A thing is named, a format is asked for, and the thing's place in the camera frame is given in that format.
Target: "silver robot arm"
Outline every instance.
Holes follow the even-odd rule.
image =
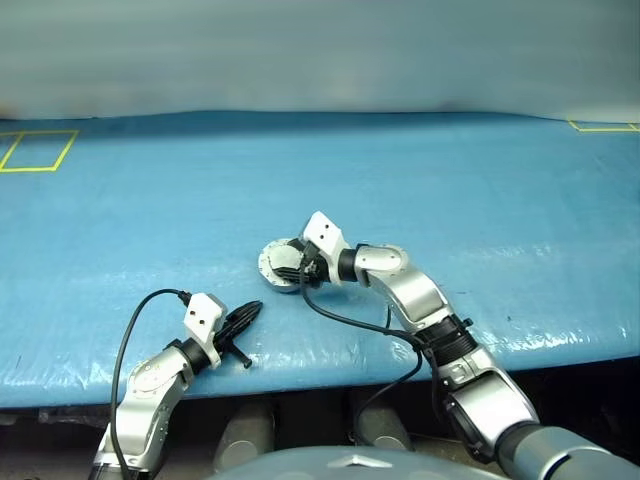
[[[250,302],[225,321],[227,309],[220,300],[194,294],[184,317],[187,340],[174,340],[160,354],[134,368],[116,415],[118,441],[132,478],[151,479],[158,472],[173,409],[201,370],[217,368],[225,351],[238,356],[245,368],[251,365],[233,338],[249,325],[261,306]],[[93,464],[90,479],[122,478],[110,425]]]
[[[263,250],[260,271],[281,291],[295,291],[303,256],[310,285],[358,282],[389,303],[403,328],[424,344],[441,408],[467,451],[478,461],[498,460],[521,480],[601,478],[592,464],[607,465],[616,478],[637,478],[633,464],[567,430],[542,427],[527,396],[491,353],[468,331],[437,285],[392,245],[352,249],[341,230],[314,213],[297,239],[272,242]]]

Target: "blue plastic sheet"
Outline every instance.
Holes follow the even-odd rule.
[[[263,283],[260,250],[315,210],[353,244],[404,247],[509,369],[640,354],[640,132],[479,114],[0,123],[52,129],[79,130],[56,171],[0,170],[1,407],[106,402],[129,316],[162,287],[212,292],[230,309],[265,303],[238,340],[253,368],[225,359],[191,396],[410,369],[402,342]],[[71,134],[48,135],[26,135],[4,168],[53,165]],[[0,158],[14,140],[0,136]],[[358,286],[314,294],[384,321],[382,300]],[[172,298],[151,303],[123,372],[183,338],[183,313]]]

